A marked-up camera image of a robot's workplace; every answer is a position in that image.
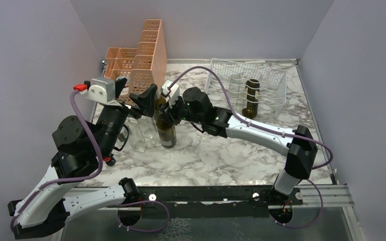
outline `wine bottle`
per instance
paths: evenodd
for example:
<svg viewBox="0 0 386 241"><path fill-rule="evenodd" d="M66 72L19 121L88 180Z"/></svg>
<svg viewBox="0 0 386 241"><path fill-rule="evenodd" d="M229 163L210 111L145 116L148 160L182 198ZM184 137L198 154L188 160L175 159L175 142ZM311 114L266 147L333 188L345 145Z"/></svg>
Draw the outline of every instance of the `wine bottle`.
<svg viewBox="0 0 386 241"><path fill-rule="evenodd" d="M160 107L166 103L166 99L160 95L156 94L156 104L153 119L156 122L157 133L159 134L160 143L165 148L172 148L177 142L177 137L175 133L175 126L168 124L162 118L159 117L161 114Z"/></svg>
<svg viewBox="0 0 386 241"><path fill-rule="evenodd" d="M159 134L160 143L165 148L172 148L177 143L177 136L175 134L175 125L170 125L162 118L158 117L156 120L157 133Z"/></svg>
<svg viewBox="0 0 386 241"><path fill-rule="evenodd" d="M250 79L246 82L245 86L246 94L246 108L242 110L242 115L250 119L254 119L258 114L258 99L259 94L259 81L256 79Z"/></svg>
<svg viewBox="0 0 386 241"><path fill-rule="evenodd" d="M156 100L155 100L155 108L154 108L154 114L153 119L156 122L157 117L160 114L160 106L166 103L165 97L160 95L158 92L156 93Z"/></svg>

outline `wire rack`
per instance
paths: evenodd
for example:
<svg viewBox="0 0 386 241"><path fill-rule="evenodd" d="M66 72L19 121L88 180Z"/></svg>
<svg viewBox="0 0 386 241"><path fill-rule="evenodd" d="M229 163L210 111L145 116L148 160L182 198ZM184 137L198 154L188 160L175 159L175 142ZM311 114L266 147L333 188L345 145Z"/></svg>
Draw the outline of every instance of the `wire rack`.
<svg viewBox="0 0 386 241"><path fill-rule="evenodd" d="M237 113L242 113L242 109L246 107L246 81L256 79L260 82L260 87L255 96L258 100L258 115L255 120L262 122L279 116L286 103L285 70L215 58L211 60L211 69L223 82ZM213 105L228 108L221 86L211 74L208 75L205 93L208 94Z"/></svg>

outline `purple wall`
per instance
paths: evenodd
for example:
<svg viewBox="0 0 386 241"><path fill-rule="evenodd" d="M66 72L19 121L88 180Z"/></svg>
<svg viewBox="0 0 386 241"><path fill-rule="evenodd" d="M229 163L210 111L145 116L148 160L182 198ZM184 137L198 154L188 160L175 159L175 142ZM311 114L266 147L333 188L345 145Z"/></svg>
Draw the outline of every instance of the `purple wall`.
<svg viewBox="0 0 386 241"><path fill-rule="evenodd" d="M0 240L13 240L7 203L35 187L57 151L51 134L73 114L71 88L100 65L69 1L0 1ZM92 104L78 100L89 116Z"/></svg>
<svg viewBox="0 0 386 241"><path fill-rule="evenodd" d="M335 0L300 61L366 240L386 240L386 1Z"/></svg>
<svg viewBox="0 0 386 241"><path fill-rule="evenodd" d="M301 58L332 0L71 0L99 55L163 19L168 58Z"/></svg>

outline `marble countertop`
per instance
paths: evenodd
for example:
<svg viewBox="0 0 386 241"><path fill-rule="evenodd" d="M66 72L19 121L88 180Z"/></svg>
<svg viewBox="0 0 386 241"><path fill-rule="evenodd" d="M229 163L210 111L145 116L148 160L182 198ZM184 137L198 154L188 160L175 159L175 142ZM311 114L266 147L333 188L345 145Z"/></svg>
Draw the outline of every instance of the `marble countertop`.
<svg viewBox="0 0 386 241"><path fill-rule="evenodd" d="M196 65L209 67L209 64L168 64L166 79L174 80ZM293 129L302 124L310 129L314 139L318 139L295 65L275 62L261 65L287 71L286 105L276 120L266 123ZM207 76L202 69L191 71L178 82L181 93L193 86L203 90ZM97 121L102 109L97 106L93 121ZM188 122L176 126L176 135L177 144L172 149L148 140L145 153L135 152L129 144L121 152L113 151L116 164L104 165L99 176L79 186L110 186L124 177L133 178L138 186L271 185L284 168L285 157L273 150L244 140L202 134ZM315 165L324 162L319 149ZM314 170L310 180L318 184L332 183L326 167Z"/></svg>

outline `plastic crate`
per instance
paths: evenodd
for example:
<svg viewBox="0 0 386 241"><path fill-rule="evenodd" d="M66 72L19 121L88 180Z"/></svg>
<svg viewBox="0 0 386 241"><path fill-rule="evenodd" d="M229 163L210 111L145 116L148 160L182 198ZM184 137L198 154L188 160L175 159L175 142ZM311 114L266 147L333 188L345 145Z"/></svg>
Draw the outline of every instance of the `plastic crate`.
<svg viewBox="0 0 386 241"><path fill-rule="evenodd" d="M142 93L151 84L158 88L165 82L167 55L162 20L146 20L136 49L110 47L106 54L104 77L116 80L126 76L130 81L118 99L134 105L130 93Z"/></svg>

